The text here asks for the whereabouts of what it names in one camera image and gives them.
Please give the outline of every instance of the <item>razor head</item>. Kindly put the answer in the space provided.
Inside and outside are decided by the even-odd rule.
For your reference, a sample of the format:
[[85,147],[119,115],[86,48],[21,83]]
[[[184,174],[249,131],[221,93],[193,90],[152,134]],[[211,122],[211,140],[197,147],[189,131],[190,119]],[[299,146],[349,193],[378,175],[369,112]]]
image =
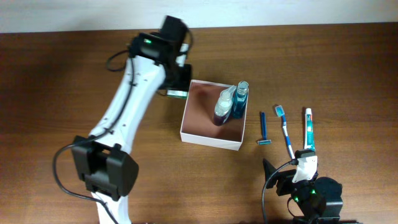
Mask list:
[[285,115],[284,109],[283,109],[283,107],[281,105],[276,106],[275,107],[275,111],[276,111],[276,115],[278,117],[281,117],[281,116]]
[[270,140],[270,139],[259,140],[259,141],[257,141],[257,144],[258,144],[259,146],[265,145],[265,144],[271,144],[271,140]]

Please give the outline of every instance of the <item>blue liquid bottle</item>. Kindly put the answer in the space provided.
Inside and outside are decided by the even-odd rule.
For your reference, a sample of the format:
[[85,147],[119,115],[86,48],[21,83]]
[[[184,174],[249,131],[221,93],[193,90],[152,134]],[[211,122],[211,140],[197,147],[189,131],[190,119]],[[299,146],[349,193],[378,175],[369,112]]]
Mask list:
[[232,116],[235,119],[240,119],[243,116],[248,101],[249,84],[241,81],[236,88],[234,96],[234,105],[232,107]]

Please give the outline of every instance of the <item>white wall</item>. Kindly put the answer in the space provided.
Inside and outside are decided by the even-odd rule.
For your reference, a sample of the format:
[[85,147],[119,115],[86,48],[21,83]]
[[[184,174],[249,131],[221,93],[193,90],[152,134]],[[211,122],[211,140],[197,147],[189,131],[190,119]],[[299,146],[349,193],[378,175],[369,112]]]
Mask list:
[[3,0],[0,32],[398,21],[398,0]]

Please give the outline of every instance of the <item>bottle cap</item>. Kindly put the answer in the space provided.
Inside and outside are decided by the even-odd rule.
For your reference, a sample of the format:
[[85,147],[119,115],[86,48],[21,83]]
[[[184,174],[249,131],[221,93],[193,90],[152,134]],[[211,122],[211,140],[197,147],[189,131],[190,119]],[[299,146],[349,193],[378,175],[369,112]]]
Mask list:
[[238,88],[236,89],[236,91],[239,94],[245,95],[249,90],[249,84],[246,81],[241,81],[238,84]]

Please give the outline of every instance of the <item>toothbrush handle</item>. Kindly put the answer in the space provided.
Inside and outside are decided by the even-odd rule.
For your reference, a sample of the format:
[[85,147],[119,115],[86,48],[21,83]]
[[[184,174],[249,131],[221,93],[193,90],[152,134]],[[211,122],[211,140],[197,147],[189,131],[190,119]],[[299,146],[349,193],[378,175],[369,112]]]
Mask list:
[[295,159],[294,153],[293,153],[293,148],[292,148],[292,144],[290,143],[290,138],[289,135],[287,134],[287,128],[286,125],[283,125],[282,129],[284,130],[284,134],[285,134],[285,139],[286,139],[286,145],[287,145],[287,152],[289,153],[289,156],[291,159]]

